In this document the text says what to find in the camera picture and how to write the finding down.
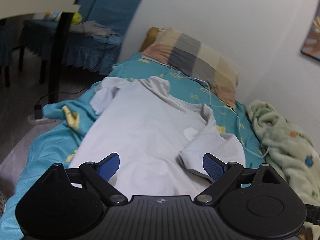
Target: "green fleece blanket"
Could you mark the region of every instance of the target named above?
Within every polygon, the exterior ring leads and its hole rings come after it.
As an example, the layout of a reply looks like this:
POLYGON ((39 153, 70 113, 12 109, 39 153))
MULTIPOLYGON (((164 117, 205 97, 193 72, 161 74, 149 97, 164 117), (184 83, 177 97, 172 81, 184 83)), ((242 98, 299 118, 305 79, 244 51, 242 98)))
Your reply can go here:
MULTIPOLYGON (((266 161, 305 204, 320 206, 320 158, 311 138, 279 115, 268 103, 256 100, 248 107, 253 130, 264 148, 266 161)), ((320 227, 305 223, 301 239, 318 239, 320 227)))

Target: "white cable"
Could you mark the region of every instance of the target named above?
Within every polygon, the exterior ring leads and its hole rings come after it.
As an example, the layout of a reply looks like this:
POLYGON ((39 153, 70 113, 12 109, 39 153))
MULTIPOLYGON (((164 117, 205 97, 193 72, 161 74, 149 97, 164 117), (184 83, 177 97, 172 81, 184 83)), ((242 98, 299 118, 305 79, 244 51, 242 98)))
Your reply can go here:
MULTIPOLYGON (((241 135, 241 127, 240 127, 241 120, 240 120, 239 116, 236 114, 236 112, 235 112, 232 108, 229 108, 229 107, 211 105, 211 91, 210 91, 210 86, 209 86, 209 84, 208 84, 206 81, 201 80, 201 79, 198 79, 198 78, 193 78, 193 77, 181 77, 181 76, 179 76, 179 74, 181 73, 180 71, 177 71, 177 73, 178 73, 178 75, 177 75, 178 78, 195 79, 195 80, 198 80, 198 81, 200 81, 200 82, 205 83, 205 84, 207 85, 207 87, 208 87, 209 105, 210 105, 211 107, 214 106, 214 107, 220 107, 220 108, 224 108, 224 109, 230 109, 230 110, 236 115, 236 117, 237 117, 238 120, 239 120, 238 129, 239 129, 239 135, 240 135, 240 137, 242 138, 242 135, 241 135)), ((248 150, 248 149, 245 147, 244 143, 243 143, 243 146, 244 146, 244 149, 245 149, 247 152, 249 152, 249 153, 257 156, 257 157, 260 158, 260 159, 263 159, 263 158, 268 154, 268 152, 269 152, 269 150, 270 150, 270 146, 268 146, 268 149, 266 150, 266 152, 265 152, 263 155, 259 155, 259 154, 256 154, 256 153, 253 152, 253 151, 248 150)))

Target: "pillow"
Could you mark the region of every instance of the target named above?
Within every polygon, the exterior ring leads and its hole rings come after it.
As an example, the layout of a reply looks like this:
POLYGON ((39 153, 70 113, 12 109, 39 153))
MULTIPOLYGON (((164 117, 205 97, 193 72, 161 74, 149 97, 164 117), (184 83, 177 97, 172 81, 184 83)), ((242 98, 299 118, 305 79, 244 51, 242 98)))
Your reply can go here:
POLYGON ((177 30, 167 30, 143 55, 170 65, 189 77, 206 81, 213 93, 235 109, 236 66, 219 52, 177 30))
POLYGON ((150 28, 147 32, 147 37, 145 38, 143 44, 141 45, 139 52, 143 52, 147 47, 153 46, 153 44, 159 40, 162 34, 165 31, 170 29, 172 28, 156 28, 156 27, 150 28))

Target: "teal bedsheet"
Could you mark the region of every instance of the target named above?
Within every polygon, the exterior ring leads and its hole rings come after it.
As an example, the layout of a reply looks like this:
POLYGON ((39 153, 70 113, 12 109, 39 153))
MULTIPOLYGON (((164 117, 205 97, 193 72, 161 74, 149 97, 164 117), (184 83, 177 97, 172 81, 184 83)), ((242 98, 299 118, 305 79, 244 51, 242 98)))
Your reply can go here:
MULTIPOLYGON (((164 65, 140 58, 135 54, 127 61, 116 64, 109 76, 125 78, 133 81, 136 78, 147 79, 150 76, 159 76, 170 81, 170 94, 176 98, 189 103, 205 103, 209 105, 211 95, 211 106, 220 132, 233 133, 244 145, 247 168, 258 168, 264 162, 247 149, 260 154, 259 142, 252 131, 250 121, 245 114, 245 106, 236 103, 236 114, 229 109, 214 94, 196 81, 185 79, 181 73, 177 73, 164 65)), ((28 155, 27 165, 22 172, 16 185, 16 194, 6 204, 6 212, 0 219, 0 239, 17 240, 22 239, 23 234, 15 219, 15 207, 28 189, 36 180, 56 162, 69 166, 70 161, 86 135, 87 131, 98 118, 89 105, 93 97, 94 84, 90 90, 84 93, 78 100, 68 100, 57 104, 46 105, 44 114, 49 118, 61 119, 63 123, 51 131, 39 136, 32 144, 28 155), (78 119, 78 125, 68 123, 62 108, 67 106, 74 120, 78 119)))

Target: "power strip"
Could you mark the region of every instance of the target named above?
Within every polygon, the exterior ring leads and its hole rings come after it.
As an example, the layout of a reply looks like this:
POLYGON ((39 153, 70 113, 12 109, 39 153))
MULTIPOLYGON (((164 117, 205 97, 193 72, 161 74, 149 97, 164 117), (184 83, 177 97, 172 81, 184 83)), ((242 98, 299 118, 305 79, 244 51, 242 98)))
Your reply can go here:
POLYGON ((41 119, 36 119, 35 115, 29 115, 27 118, 27 122, 30 125, 39 125, 39 124, 45 124, 45 123, 52 123, 55 122, 56 119, 49 119, 47 117, 41 118, 41 119))

